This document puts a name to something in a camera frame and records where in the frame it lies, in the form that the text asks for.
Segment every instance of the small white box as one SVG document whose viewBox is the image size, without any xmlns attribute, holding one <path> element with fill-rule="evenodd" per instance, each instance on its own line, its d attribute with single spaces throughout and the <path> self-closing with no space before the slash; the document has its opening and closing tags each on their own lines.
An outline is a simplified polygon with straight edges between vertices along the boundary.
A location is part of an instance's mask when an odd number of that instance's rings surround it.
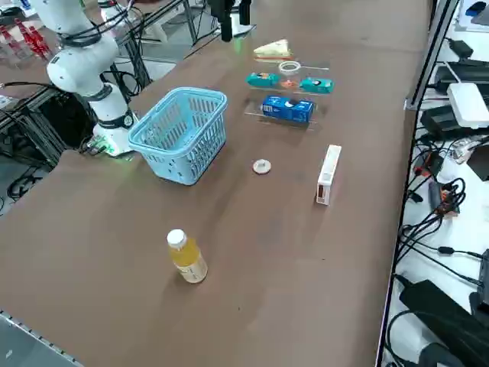
<svg viewBox="0 0 489 367">
<path fill-rule="evenodd" d="M 342 147 L 339 145 L 329 145 L 328 151 L 326 152 L 316 191 L 316 202 L 320 204 L 329 205 L 331 186 L 333 185 L 333 178 L 341 151 Z"/>
<path fill-rule="evenodd" d="M 473 83 L 452 83 L 447 92 L 457 123 L 465 128 L 489 126 L 489 111 Z"/>
</svg>

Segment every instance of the blue box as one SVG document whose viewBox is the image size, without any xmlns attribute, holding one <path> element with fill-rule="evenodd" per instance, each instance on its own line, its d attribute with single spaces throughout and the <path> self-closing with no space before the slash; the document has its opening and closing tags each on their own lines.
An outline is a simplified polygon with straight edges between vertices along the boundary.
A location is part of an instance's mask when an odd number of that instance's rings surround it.
<svg viewBox="0 0 489 367">
<path fill-rule="evenodd" d="M 280 96 L 268 96 L 262 105 L 262 111 L 265 116 L 304 123 L 309 122 L 313 110 L 313 102 L 297 101 Z"/>
</svg>

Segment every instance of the tape roll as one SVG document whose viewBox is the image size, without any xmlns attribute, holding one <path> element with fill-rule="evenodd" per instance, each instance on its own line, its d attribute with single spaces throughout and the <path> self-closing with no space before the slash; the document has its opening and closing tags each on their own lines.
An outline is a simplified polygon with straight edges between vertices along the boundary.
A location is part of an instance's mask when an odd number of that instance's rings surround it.
<svg viewBox="0 0 489 367">
<path fill-rule="evenodd" d="M 297 61 L 284 61 L 278 66 L 278 70 L 285 76 L 296 75 L 300 70 L 300 63 Z"/>
</svg>

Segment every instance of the table surface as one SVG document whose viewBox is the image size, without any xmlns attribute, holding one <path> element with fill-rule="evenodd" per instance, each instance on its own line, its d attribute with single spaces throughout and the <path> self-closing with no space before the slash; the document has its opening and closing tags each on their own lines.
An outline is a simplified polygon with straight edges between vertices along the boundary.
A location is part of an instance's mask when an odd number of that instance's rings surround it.
<svg viewBox="0 0 489 367">
<path fill-rule="evenodd" d="M 213 41 L 131 103 L 145 113 L 185 85 L 227 95 L 228 139 L 200 181 L 157 179 L 141 158 L 65 153 L 0 222 L 1 308 L 87 366 L 372 365 L 413 128 L 403 101 L 427 10 L 255 2 L 258 26 L 240 54 Z M 247 51 L 283 37 L 301 60 L 332 68 L 336 89 L 313 132 L 244 114 Z M 343 150 L 324 207 L 314 194 L 329 144 Z M 268 175 L 251 171 L 258 158 L 271 161 Z M 200 285 L 171 264 L 174 228 L 209 263 Z"/>
</svg>

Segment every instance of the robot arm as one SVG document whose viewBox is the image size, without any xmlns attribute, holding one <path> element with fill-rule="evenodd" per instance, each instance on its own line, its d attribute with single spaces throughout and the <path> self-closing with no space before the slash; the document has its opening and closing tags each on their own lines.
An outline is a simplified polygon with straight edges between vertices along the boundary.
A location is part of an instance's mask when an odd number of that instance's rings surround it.
<svg viewBox="0 0 489 367">
<path fill-rule="evenodd" d="M 232 39 L 231 10 L 235 0 L 208 0 L 211 6 L 211 15 L 216 17 L 221 25 L 221 39 L 229 42 Z M 251 0 L 241 0 L 239 4 L 239 23 L 250 25 Z"/>
<path fill-rule="evenodd" d="M 110 155 L 130 151 L 128 129 L 134 123 L 132 112 L 119 88 L 100 79 L 100 74 L 118 55 L 117 42 L 107 32 L 93 29 L 79 0 L 31 1 L 42 22 L 58 33 L 65 45 L 47 65 L 51 81 L 58 88 L 77 93 L 88 102 L 98 118 L 94 135 L 105 140 Z M 110 5 L 120 7 L 112 0 Z M 128 14 L 125 9 L 121 12 L 117 8 L 116 11 L 120 19 Z"/>
</svg>

